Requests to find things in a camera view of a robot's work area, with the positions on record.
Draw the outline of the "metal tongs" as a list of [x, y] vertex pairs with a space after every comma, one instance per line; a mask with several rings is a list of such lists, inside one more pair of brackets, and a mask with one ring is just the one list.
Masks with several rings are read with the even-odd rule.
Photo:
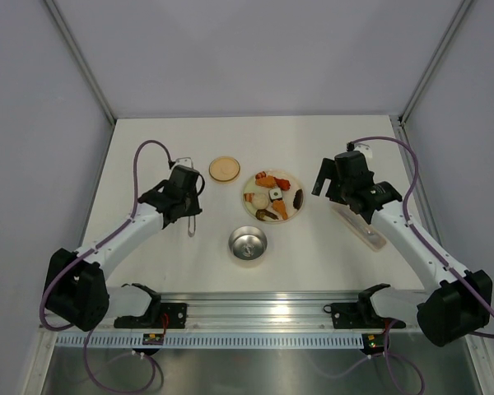
[[193, 238], [196, 235], [196, 230], [197, 230], [196, 216], [190, 216], [188, 218], [188, 229], [187, 229], [189, 238]]

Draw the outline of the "white steamed bun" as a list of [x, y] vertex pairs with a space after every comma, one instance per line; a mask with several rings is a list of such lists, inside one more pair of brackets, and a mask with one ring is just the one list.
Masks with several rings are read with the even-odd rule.
[[264, 210], [269, 206], [270, 201], [267, 195], [256, 193], [252, 197], [251, 203], [256, 210]]

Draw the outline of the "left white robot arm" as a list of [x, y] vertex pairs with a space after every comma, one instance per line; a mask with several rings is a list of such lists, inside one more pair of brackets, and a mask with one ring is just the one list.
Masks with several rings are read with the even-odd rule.
[[74, 251], [59, 249], [49, 262], [40, 305], [40, 321], [51, 329], [46, 313], [84, 332], [113, 318], [117, 328], [158, 328], [165, 320], [161, 294], [132, 283], [110, 288], [106, 281], [137, 247], [180, 218], [202, 211], [199, 195], [205, 181], [195, 169], [173, 166], [170, 177], [143, 195], [135, 195], [129, 216], [101, 241]]

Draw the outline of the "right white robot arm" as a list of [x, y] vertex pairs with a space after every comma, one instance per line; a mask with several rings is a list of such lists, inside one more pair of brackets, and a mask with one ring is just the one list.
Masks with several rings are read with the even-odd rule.
[[359, 293], [357, 316], [367, 326], [383, 319], [418, 326], [436, 346], [445, 346], [485, 327], [490, 319], [492, 279], [451, 257], [403, 209], [388, 182], [376, 183], [365, 156], [347, 151], [322, 160], [312, 190], [341, 204], [378, 230], [401, 254], [424, 287], [422, 293], [382, 283]]

